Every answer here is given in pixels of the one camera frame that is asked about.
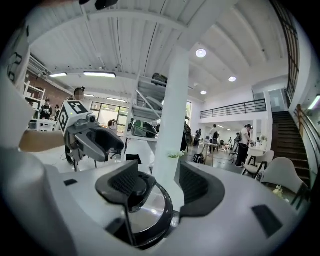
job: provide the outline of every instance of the black pants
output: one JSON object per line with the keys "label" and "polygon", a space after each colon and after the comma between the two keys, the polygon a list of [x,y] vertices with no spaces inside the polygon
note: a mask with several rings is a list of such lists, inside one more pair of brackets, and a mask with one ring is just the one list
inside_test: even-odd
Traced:
{"label": "black pants", "polygon": [[[210,143],[211,143],[211,144],[218,144],[218,141],[217,141],[216,138],[212,138],[212,139],[210,139]],[[215,146],[213,147],[213,152],[211,152],[212,146],[208,146],[208,147],[209,147],[209,152],[210,152],[210,153],[215,152],[215,149],[216,149]]]}
{"label": "black pants", "polygon": [[239,143],[239,149],[238,149],[238,157],[236,159],[235,165],[241,166],[242,163],[246,162],[246,157],[248,154],[249,146],[246,144]]}

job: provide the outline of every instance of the balcony railing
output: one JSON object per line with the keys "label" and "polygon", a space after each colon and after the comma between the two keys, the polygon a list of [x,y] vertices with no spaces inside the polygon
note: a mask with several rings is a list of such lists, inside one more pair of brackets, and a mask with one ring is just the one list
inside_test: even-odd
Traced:
{"label": "balcony railing", "polygon": [[265,99],[258,99],[201,112],[201,119],[267,111]]}

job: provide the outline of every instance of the staircase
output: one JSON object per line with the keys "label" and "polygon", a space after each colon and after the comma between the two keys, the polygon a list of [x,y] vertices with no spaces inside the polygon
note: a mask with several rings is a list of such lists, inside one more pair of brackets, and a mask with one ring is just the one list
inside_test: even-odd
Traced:
{"label": "staircase", "polygon": [[288,111],[273,112],[273,132],[278,132],[274,158],[288,158],[295,167],[296,173],[310,187],[310,171],[306,149],[295,124]]}

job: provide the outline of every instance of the table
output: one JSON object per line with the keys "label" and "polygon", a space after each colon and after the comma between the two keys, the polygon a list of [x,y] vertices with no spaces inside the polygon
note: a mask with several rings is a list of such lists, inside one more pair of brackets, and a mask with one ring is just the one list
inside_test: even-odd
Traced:
{"label": "table", "polygon": [[208,156],[208,148],[211,147],[211,152],[212,152],[212,167],[214,167],[214,153],[213,153],[213,149],[214,147],[215,148],[219,148],[219,145],[218,144],[212,144],[212,143],[209,143],[209,142],[205,142],[205,141],[199,141],[199,145],[200,144],[203,144],[203,149],[201,151],[201,154],[203,154],[205,148],[206,148],[206,152],[205,152],[205,162],[207,162],[207,156]]}

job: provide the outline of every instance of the brick wall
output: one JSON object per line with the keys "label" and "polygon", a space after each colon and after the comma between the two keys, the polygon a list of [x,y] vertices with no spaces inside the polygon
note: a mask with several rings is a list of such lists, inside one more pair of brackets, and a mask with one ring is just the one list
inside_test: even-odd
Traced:
{"label": "brick wall", "polygon": [[64,102],[64,100],[66,98],[70,97],[70,95],[68,93],[54,87],[53,85],[46,82],[42,78],[38,78],[36,80],[37,76],[30,73],[29,71],[27,72],[27,74],[29,74],[29,77],[25,78],[25,82],[27,83],[28,81],[30,81],[31,86],[34,86],[37,88],[42,88],[43,90],[45,89],[45,94],[44,94],[43,99],[45,99],[45,98],[50,99],[50,105],[51,105],[53,111],[54,111],[56,105],[59,105],[61,108],[61,105]]}

